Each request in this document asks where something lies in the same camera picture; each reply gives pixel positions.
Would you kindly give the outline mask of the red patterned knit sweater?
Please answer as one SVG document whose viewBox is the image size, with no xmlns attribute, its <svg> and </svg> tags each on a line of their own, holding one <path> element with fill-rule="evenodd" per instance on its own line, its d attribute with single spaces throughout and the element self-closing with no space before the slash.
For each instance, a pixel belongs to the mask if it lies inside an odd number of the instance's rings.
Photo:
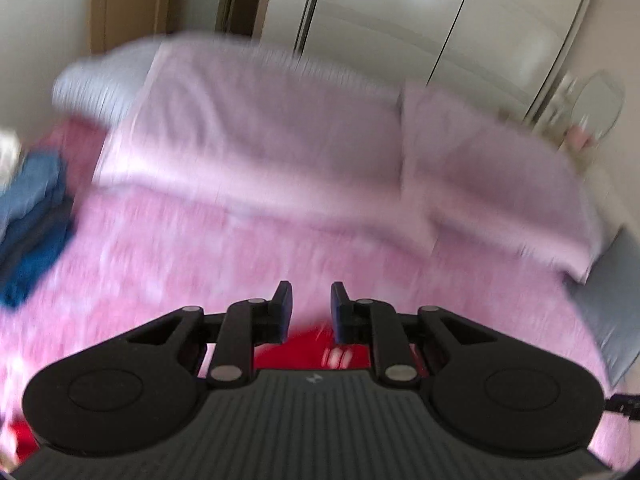
<svg viewBox="0 0 640 480">
<path fill-rule="evenodd" d="M 338 344 L 332 327 L 294 330 L 283 344 L 259 347 L 256 370 L 368 370 L 369 349 L 363 344 Z"/>
</svg>

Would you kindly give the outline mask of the grey cushion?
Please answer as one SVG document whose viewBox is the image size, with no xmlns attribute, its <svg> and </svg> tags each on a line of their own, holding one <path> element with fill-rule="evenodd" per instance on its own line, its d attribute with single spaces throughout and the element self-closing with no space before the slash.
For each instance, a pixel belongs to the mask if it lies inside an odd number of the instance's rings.
<svg viewBox="0 0 640 480">
<path fill-rule="evenodd" d="M 639 242 L 624 226 L 591 268 L 585 283 L 565 288 L 591 330 L 615 387 L 639 356 Z"/>
</svg>

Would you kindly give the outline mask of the blue folded garment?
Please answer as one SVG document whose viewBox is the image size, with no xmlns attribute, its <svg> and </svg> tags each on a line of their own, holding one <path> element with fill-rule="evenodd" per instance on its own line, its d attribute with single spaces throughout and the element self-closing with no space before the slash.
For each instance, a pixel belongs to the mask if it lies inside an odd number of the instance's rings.
<svg viewBox="0 0 640 480">
<path fill-rule="evenodd" d="M 21 307 L 74 236 L 73 199 L 66 195 L 1 257 L 1 307 Z"/>
</svg>

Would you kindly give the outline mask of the right pink pillow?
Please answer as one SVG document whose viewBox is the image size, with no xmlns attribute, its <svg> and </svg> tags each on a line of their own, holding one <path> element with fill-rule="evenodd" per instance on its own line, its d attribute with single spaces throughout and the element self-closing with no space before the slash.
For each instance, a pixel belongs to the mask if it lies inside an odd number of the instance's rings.
<svg viewBox="0 0 640 480">
<path fill-rule="evenodd" d="M 583 282 L 603 248 L 573 164 L 527 129 L 453 94 L 401 92 L 402 198 L 430 220 Z"/>
</svg>

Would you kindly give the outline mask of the pink pillow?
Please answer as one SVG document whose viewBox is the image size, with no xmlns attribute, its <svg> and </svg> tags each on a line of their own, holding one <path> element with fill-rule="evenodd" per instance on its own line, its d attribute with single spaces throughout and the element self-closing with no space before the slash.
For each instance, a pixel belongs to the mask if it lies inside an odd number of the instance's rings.
<svg viewBox="0 0 640 480">
<path fill-rule="evenodd" d="M 401 169 L 396 96 L 283 52 L 176 39 L 108 134 L 94 180 L 356 226 L 427 254 L 433 228 L 402 199 Z"/>
<path fill-rule="evenodd" d="M 401 92 L 402 198 L 430 220 L 583 282 L 603 248 L 573 164 L 527 129 L 453 94 Z"/>
</svg>

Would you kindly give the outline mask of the light blue folded jeans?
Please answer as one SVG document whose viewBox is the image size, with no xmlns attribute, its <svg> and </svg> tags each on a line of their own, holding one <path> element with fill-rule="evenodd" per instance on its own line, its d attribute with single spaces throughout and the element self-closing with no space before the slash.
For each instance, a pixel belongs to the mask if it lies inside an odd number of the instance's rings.
<svg viewBox="0 0 640 480">
<path fill-rule="evenodd" d="M 22 169 L 1 193 L 1 237 L 9 225 L 24 218 L 60 184 L 65 184 L 66 162 L 60 154 L 35 151 L 26 155 Z"/>
</svg>

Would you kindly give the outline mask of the white folded garment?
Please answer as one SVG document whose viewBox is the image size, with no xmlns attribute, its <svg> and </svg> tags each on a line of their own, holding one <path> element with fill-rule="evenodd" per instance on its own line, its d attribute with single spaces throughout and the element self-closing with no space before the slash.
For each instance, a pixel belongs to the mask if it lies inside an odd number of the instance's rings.
<svg viewBox="0 0 640 480">
<path fill-rule="evenodd" d="M 7 188 L 21 169 L 23 144 L 14 130 L 0 131 L 0 186 Z"/>
</svg>

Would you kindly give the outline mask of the left pink pillow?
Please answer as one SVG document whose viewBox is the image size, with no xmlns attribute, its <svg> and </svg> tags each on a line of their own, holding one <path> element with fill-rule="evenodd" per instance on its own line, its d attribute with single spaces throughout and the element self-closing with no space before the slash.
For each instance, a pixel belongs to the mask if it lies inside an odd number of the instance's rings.
<svg viewBox="0 0 640 480">
<path fill-rule="evenodd" d="M 176 39 L 108 134 L 94 180 L 356 226 L 427 254 L 433 228 L 402 199 L 401 169 L 396 96 L 283 52 Z"/>
</svg>

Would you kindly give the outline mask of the round mirror on stand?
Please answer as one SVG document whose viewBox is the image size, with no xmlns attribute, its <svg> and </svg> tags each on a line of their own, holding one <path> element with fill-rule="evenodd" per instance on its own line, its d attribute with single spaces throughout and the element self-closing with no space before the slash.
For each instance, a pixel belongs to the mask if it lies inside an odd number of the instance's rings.
<svg viewBox="0 0 640 480">
<path fill-rule="evenodd" d="M 600 142 L 614 128 L 625 99 L 626 90 L 620 78 L 608 70 L 599 70 L 580 87 L 570 120 L 589 133 L 594 142 Z"/>
</svg>

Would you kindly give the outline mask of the grey striped pillow left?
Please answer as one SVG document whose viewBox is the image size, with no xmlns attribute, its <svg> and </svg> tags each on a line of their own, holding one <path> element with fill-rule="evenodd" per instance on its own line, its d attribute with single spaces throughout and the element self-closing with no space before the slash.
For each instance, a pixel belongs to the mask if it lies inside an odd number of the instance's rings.
<svg viewBox="0 0 640 480">
<path fill-rule="evenodd" d="M 117 126 L 132 107 L 162 40 L 141 39 L 66 67 L 52 88 L 53 108 L 103 127 Z"/>
</svg>

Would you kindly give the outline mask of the white wardrobe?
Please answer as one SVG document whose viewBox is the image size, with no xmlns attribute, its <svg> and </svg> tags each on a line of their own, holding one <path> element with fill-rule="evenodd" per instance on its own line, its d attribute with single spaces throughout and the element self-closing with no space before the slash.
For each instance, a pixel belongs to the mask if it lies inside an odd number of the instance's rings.
<svg viewBox="0 0 640 480">
<path fill-rule="evenodd" d="M 388 82 L 532 118 L 590 0 L 260 0 L 255 34 Z"/>
</svg>

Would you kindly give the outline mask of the brown wooden door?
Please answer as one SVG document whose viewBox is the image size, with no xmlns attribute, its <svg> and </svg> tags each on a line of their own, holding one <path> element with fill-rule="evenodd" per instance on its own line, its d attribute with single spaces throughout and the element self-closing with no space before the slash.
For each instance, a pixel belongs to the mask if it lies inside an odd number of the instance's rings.
<svg viewBox="0 0 640 480">
<path fill-rule="evenodd" d="M 88 45 L 102 54 L 166 32 L 169 0 L 89 0 Z"/>
</svg>

